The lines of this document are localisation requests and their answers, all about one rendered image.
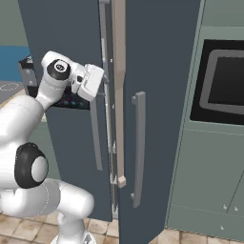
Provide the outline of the black built-in oven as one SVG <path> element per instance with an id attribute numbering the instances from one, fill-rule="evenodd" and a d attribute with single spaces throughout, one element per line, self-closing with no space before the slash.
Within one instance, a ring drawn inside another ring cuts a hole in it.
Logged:
<path id="1" fill-rule="evenodd" d="M 244 125 L 244 40 L 204 40 L 190 118 Z"/>

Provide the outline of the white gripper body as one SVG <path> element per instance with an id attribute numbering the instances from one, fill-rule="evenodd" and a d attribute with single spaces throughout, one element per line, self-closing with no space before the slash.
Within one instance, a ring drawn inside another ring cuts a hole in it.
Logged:
<path id="1" fill-rule="evenodd" d="M 86 74 L 77 94 L 88 101 L 92 101 L 99 90 L 104 76 L 104 70 L 92 64 L 86 65 L 85 69 Z"/>

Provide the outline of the plain dark blue fridge door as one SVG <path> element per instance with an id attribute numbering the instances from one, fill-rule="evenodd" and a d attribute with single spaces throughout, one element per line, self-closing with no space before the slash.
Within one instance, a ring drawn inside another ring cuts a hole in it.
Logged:
<path id="1" fill-rule="evenodd" d="M 119 244 L 148 244 L 164 228 L 201 0 L 126 1 L 124 162 L 119 190 Z M 132 205 L 135 105 L 146 94 L 141 203 Z"/>

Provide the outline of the grey hob with white rings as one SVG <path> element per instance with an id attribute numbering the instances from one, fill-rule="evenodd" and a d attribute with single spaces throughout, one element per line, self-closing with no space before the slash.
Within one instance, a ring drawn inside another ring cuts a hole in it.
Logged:
<path id="1" fill-rule="evenodd" d="M 0 81 L 0 104 L 13 98 L 15 95 L 25 93 L 22 82 Z"/>

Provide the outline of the green base cupboard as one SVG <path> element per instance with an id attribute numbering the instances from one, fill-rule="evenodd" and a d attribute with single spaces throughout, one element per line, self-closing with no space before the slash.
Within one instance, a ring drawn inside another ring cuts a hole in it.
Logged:
<path id="1" fill-rule="evenodd" d="M 60 173 L 56 162 L 54 149 L 51 142 L 51 134 L 46 115 L 43 115 L 38 127 L 30 135 L 30 142 L 35 143 L 49 161 L 48 178 L 59 179 Z"/>

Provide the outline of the dark blue fridge door with dispenser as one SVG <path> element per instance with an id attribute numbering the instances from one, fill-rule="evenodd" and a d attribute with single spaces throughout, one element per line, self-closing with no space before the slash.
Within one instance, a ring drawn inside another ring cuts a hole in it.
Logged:
<path id="1" fill-rule="evenodd" d="M 79 64 L 102 65 L 98 0 L 18 0 L 36 77 L 47 51 Z M 105 96 L 96 96 L 103 170 L 96 168 L 91 107 L 89 110 L 50 107 L 47 122 L 61 179 L 94 196 L 91 218 L 112 220 Z"/>

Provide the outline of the black fridge dispenser panel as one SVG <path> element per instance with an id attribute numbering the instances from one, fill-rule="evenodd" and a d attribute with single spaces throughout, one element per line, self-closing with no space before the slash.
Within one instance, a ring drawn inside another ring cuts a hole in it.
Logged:
<path id="1" fill-rule="evenodd" d="M 39 85 L 36 80 L 31 56 L 29 55 L 26 58 L 20 60 L 18 62 L 18 66 L 26 94 L 35 98 L 37 96 Z M 72 93 L 71 86 L 67 86 L 62 95 L 62 98 L 53 104 L 53 106 L 57 108 L 89 110 L 90 102 L 84 98 L 79 97 L 77 94 Z"/>

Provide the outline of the tall green cupboard unit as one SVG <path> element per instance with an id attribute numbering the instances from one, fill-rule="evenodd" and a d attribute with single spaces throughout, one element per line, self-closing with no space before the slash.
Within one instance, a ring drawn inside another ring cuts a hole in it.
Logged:
<path id="1" fill-rule="evenodd" d="M 167 225 L 244 242 L 244 125 L 190 118 L 205 39 L 244 40 L 244 0 L 201 1 Z"/>

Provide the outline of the beige fridge door seal strip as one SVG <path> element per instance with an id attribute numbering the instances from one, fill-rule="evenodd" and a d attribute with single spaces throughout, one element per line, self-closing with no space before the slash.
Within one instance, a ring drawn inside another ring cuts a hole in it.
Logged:
<path id="1" fill-rule="evenodd" d="M 112 45 L 116 123 L 117 185 L 126 186 L 124 175 L 123 86 L 126 72 L 126 0 L 112 0 Z"/>

